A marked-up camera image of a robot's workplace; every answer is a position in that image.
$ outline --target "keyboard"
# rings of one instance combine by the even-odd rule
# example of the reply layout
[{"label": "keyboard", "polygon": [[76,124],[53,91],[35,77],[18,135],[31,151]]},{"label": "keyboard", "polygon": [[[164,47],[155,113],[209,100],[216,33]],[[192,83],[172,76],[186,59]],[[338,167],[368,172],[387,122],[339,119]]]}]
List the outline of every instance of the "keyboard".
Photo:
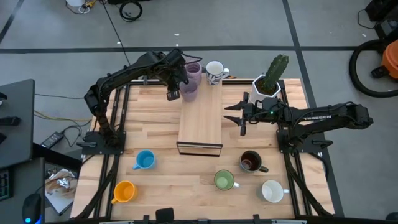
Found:
[{"label": "keyboard", "polygon": [[12,197],[12,187],[9,169],[0,170],[0,201]]}]

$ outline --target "wooden table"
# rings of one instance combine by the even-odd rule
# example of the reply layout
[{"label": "wooden table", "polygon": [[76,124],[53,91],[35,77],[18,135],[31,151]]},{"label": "wooden table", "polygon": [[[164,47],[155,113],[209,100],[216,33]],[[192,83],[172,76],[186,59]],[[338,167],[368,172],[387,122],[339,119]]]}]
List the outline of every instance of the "wooden table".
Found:
[{"label": "wooden table", "polygon": [[[289,105],[306,108],[300,80],[285,79],[285,85]],[[223,107],[238,103],[243,92],[250,92],[250,89],[250,85],[223,85]],[[278,150],[276,124],[248,124],[246,136],[240,136],[239,128],[223,118],[224,147],[220,157],[181,156],[176,148],[181,99],[167,101],[166,91],[164,86],[153,85],[130,89],[124,126],[126,149],[120,159],[116,183],[131,181],[137,185],[139,195],[132,202],[114,205],[112,220],[142,220],[143,215],[150,215],[153,220],[157,209],[167,207],[174,208],[176,220],[252,219],[253,214],[259,214],[260,218],[294,217],[289,194],[285,194],[279,203],[266,202],[256,196],[257,188],[267,180],[276,180],[283,188],[289,188],[283,155]],[[109,104],[109,116],[112,104]],[[223,115],[240,116],[241,112],[223,110]],[[157,166],[154,170],[132,170],[136,155],[142,149],[155,152]],[[239,168],[238,159],[246,150],[258,152],[269,172],[244,173]],[[308,154],[301,154],[301,159],[308,188],[323,207],[333,213],[322,163]],[[95,156],[81,169],[71,217],[78,215],[96,192],[102,161],[103,156]],[[218,190],[213,178],[221,169],[231,171],[241,187]],[[301,192],[297,186],[296,189],[300,212],[304,214]],[[105,192],[101,216],[105,214],[107,199]]]}]

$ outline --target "white mug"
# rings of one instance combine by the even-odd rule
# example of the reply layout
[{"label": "white mug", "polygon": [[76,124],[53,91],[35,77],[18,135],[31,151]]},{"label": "white mug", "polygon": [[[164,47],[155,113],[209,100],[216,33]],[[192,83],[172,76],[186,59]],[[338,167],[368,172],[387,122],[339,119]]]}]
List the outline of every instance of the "white mug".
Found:
[{"label": "white mug", "polygon": [[229,76],[229,69],[224,68],[221,62],[212,61],[206,65],[207,82],[210,85],[217,85],[221,79]]},{"label": "white mug", "polygon": [[284,197],[284,194],[288,194],[289,190],[283,189],[281,184],[274,181],[265,181],[261,186],[261,197],[272,203],[278,203]]}]

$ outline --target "translucent purple cup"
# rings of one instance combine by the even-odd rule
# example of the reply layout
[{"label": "translucent purple cup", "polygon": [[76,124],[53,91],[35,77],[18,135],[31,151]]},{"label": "translucent purple cup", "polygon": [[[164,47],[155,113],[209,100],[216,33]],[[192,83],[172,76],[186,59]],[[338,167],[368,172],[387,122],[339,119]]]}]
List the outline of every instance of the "translucent purple cup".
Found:
[{"label": "translucent purple cup", "polygon": [[201,65],[198,62],[190,63],[185,65],[185,69],[188,79],[195,81],[199,86],[201,82]]},{"label": "translucent purple cup", "polygon": [[198,85],[193,80],[189,80],[188,84],[181,82],[180,83],[180,92],[181,92],[182,98],[186,102],[192,102],[197,97]]}]

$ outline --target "vacuum hose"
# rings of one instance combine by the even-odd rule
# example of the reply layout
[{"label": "vacuum hose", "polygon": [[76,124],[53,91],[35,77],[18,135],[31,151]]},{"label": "vacuum hose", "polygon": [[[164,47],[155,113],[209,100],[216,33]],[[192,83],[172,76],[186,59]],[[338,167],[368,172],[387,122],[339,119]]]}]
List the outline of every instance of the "vacuum hose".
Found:
[{"label": "vacuum hose", "polygon": [[393,91],[386,91],[386,92],[378,92],[378,91],[373,91],[368,88],[366,88],[359,80],[358,74],[356,73],[356,61],[358,59],[359,53],[361,53],[363,50],[371,50],[371,49],[377,49],[377,48],[383,48],[389,44],[388,41],[386,40],[370,40],[367,41],[363,44],[361,44],[357,49],[354,50],[354,53],[351,56],[351,59],[349,60],[349,77],[351,78],[351,81],[353,82],[353,85],[357,90],[360,92],[364,93],[365,95],[371,96],[371,97],[376,97],[376,98],[388,98],[388,97],[393,97],[393,96],[398,96],[398,90],[393,90]]}]

